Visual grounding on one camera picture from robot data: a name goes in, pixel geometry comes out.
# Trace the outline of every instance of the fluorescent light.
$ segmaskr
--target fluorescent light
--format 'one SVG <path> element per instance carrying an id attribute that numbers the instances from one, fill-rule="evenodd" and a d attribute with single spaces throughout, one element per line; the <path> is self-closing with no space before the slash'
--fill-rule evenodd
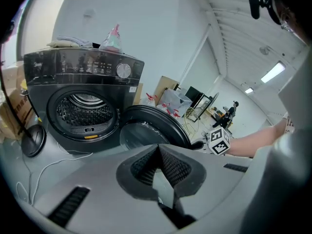
<path id="1" fill-rule="evenodd" d="M 277 76 L 279 73 L 283 72 L 285 70 L 285 66 L 279 62 L 273 69 L 271 69 L 264 77 L 261 78 L 261 80 L 264 83 L 267 83 L 269 80 Z"/>
<path id="2" fill-rule="evenodd" d="M 252 88 L 249 88 L 249 89 L 247 89 L 246 91 L 245 91 L 245 93 L 246 94 L 249 94 L 249 93 L 251 93 L 253 91 L 253 89 Z"/>

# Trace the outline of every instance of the person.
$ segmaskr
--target person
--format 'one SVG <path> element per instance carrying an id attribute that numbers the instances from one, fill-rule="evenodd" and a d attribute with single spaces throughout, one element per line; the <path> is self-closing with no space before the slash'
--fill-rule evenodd
<path id="1" fill-rule="evenodd" d="M 238 105 L 239 103 L 237 101 L 234 101 L 233 107 L 231 107 L 229 110 L 223 108 L 226 114 L 213 125 L 213 128 L 221 125 L 224 129 L 226 129 L 229 121 L 235 117 L 236 108 L 238 107 Z"/>
<path id="2" fill-rule="evenodd" d="M 306 13 L 311 7 L 310 0 L 272 0 L 272 8 L 281 27 L 295 33 L 308 46 L 311 45 L 312 27 L 310 17 Z M 275 126 L 231 140 L 231 148 L 227 153 L 234 156 L 253 157 L 259 148 L 272 145 L 283 134 L 293 133 L 294 130 L 295 126 L 286 113 Z"/>

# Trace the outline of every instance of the person in black clothes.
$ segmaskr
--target person in black clothes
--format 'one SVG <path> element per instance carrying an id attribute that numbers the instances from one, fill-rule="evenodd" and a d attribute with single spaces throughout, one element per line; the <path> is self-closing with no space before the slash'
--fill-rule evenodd
<path id="1" fill-rule="evenodd" d="M 226 126 L 228 125 L 228 122 L 234 118 L 236 108 L 238 107 L 238 105 L 239 103 L 237 101 L 234 101 L 233 107 L 231 107 L 229 110 L 224 108 L 226 114 L 213 125 L 213 128 L 217 127 L 218 125 L 221 125 L 225 129 Z"/>

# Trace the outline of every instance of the black round base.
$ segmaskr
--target black round base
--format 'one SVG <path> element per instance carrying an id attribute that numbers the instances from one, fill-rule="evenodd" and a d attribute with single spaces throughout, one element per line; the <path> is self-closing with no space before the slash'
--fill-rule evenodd
<path id="1" fill-rule="evenodd" d="M 21 139 L 21 150 L 27 157 L 35 157 L 42 150 L 45 140 L 46 132 L 41 125 L 33 125 L 27 129 L 31 138 L 24 134 Z"/>

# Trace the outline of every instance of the washing machine drum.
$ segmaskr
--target washing machine drum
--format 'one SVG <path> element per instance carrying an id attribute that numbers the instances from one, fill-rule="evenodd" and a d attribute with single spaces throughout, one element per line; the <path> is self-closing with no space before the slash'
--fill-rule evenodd
<path id="1" fill-rule="evenodd" d="M 51 125 L 67 138 L 99 140 L 117 128 L 117 110 L 109 101 L 90 91 L 56 92 L 48 103 Z"/>

